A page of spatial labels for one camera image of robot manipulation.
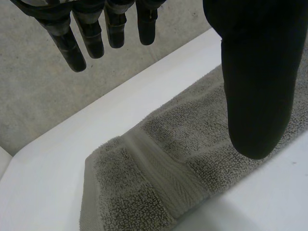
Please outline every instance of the white table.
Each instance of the white table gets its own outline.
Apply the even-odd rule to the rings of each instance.
[[[220,63],[211,29],[23,148],[0,181],[0,231],[78,231],[85,158]],[[307,150],[308,133],[175,230],[307,230]]]

